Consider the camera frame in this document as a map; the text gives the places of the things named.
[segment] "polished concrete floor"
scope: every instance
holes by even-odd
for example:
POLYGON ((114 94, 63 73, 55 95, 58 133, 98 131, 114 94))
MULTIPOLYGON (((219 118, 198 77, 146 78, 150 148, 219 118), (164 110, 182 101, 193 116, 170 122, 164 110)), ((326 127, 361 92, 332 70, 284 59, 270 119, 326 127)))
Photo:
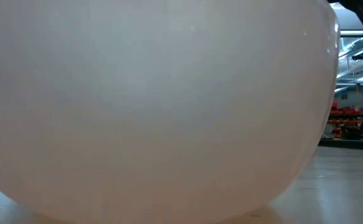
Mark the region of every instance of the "polished concrete floor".
MULTIPOLYGON (((248 223, 363 224, 363 151, 319 147, 299 179, 279 198, 217 224, 248 223)), ((30 213, 0 193, 0 224, 64 223, 30 213)))

